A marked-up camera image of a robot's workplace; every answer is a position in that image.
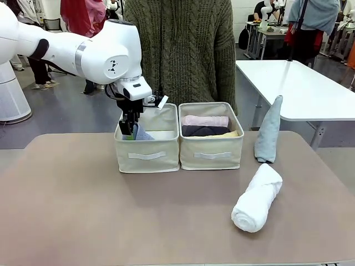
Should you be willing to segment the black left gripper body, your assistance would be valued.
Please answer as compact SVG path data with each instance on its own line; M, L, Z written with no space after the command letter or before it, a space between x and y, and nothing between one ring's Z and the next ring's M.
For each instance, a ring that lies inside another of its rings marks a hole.
M115 94L116 99L116 104L118 108L121 110L121 113L126 113L129 115L130 119L130 114L132 112L137 112L139 115L143 113L143 99L139 100L134 100L131 101L130 99L126 98L124 95L121 94Z

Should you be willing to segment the lavender blue cone towel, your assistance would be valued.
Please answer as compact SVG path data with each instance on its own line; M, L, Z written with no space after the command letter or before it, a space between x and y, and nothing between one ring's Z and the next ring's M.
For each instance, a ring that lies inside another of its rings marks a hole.
M131 140L153 140L154 138L149 135L139 124L134 125L133 133L130 136Z

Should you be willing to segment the pink towel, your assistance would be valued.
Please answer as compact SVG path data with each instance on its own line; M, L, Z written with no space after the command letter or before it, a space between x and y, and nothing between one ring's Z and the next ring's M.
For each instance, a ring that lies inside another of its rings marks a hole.
M182 118L183 126L216 126L228 127L229 118L227 116L194 116L186 115Z

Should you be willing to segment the dark grey towel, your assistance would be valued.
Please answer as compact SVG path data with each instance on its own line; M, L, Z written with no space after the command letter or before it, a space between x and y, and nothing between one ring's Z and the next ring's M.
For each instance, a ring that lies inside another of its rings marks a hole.
M231 132L228 127L223 126L183 125L181 129L182 135L185 137L215 136Z

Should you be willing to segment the yellow towel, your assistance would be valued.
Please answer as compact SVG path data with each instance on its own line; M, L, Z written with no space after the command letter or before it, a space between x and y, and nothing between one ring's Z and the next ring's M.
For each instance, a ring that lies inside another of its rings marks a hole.
M233 137L239 137L238 131L235 130L221 135L193 136L192 138L201 139L201 138L233 138Z

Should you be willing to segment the pale teal cone towel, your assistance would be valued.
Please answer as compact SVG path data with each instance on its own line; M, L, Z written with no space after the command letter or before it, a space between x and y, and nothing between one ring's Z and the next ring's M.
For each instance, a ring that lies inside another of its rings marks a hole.
M259 163L274 163L276 146L280 132L280 112L283 96L275 98L274 103L266 113L254 144L254 157Z

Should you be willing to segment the white towel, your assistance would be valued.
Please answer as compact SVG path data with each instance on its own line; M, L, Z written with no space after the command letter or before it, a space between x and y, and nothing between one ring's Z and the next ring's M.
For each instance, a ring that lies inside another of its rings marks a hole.
M242 231L255 233L262 229L269 209L283 184L280 174L263 163L231 212L231 220Z

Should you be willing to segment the person in green knit sweater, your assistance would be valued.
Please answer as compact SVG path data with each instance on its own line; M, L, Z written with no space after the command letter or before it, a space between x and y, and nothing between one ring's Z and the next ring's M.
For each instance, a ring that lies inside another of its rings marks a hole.
M235 47L231 0L125 0L143 76L175 105L217 100L215 51Z

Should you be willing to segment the bystander in black clothes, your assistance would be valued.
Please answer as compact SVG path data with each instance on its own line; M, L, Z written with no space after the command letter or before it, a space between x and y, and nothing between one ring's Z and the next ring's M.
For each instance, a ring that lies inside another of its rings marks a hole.
M53 88L59 84L49 76L44 62L34 60L32 58L27 58L27 61L34 74L35 83L33 89L45 90ZM18 55L15 55L10 60L10 63L16 71L24 71L22 61L20 60Z

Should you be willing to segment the white cylindrical air purifier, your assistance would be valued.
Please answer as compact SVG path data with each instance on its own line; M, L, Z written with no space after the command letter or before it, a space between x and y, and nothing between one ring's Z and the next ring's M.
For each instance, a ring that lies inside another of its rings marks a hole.
M9 61L0 65L0 124L17 124L32 116L31 108Z

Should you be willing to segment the black hanging bag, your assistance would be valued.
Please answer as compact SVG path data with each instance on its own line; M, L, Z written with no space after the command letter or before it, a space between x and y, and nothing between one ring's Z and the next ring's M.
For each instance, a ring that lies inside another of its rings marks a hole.
M242 50L246 50L248 47L248 43L249 43L249 31L247 27L245 27L239 35L239 39L238 39L239 48Z

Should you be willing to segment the grey background workbench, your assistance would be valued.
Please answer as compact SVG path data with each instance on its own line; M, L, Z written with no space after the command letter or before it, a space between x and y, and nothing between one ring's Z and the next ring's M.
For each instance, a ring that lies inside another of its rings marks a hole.
M288 27L271 23L267 29L260 27L258 23L246 22L248 30L247 49L244 53L248 59L263 60L268 41L284 40Z

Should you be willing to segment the seated person in black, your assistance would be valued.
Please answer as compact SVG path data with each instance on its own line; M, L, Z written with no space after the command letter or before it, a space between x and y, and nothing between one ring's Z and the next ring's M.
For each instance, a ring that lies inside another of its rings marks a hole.
M274 4L274 0L268 0L271 7L272 7L272 11L270 12L267 12L267 18L269 19L271 15L274 16L275 20L278 20L279 19L279 16L280 16L280 11L278 9L275 8L275 4ZM264 3L264 0L260 1L256 6L255 6L255 9L254 9L254 12L253 12L253 17L254 17L254 21L261 21L263 16L262 16L262 8L266 7L265 3Z

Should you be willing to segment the white side table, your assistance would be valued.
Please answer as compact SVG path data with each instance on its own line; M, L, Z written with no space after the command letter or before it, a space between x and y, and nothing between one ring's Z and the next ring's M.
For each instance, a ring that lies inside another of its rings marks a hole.
M355 121L355 93L330 78L288 60L237 60L237 69L257 91L252 126L256 127L262 103L272 105L283 97L280 117L291 122L317 122L310 146L316 150L330 121Z

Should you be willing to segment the bystander in blue shawl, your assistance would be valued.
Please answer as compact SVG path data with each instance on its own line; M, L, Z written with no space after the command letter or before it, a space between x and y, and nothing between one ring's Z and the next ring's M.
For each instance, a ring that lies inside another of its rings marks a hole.
M339 0L295 0L288 15L286 56L302 64L315 58L323 35L332 33L340 8Z

